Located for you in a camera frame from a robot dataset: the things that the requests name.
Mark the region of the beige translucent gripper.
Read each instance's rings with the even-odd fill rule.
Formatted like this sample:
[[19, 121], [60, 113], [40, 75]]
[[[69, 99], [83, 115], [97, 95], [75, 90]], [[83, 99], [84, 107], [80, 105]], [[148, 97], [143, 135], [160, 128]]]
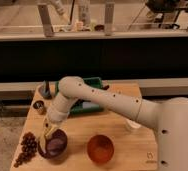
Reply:
[[43, 122], [43, 133], [42, 136], [45, 139], [49, 139], [52, 137], [52, 134], [59, 128], [59, 126], [53, 122], [51, 122], [48, 118], [44, 119]]

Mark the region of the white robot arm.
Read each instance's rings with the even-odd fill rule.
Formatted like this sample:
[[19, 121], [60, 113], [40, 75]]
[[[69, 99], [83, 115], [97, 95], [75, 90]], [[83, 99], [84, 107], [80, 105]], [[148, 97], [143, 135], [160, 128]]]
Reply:
[[83, 79], [67, 76], [48, 107], [40, 147], [57, 131], [77, 100], [88, 100], [154, 131], [157, 139], [157, 171], [188, 171], [188, 98], [156, 103], [93, 88]]

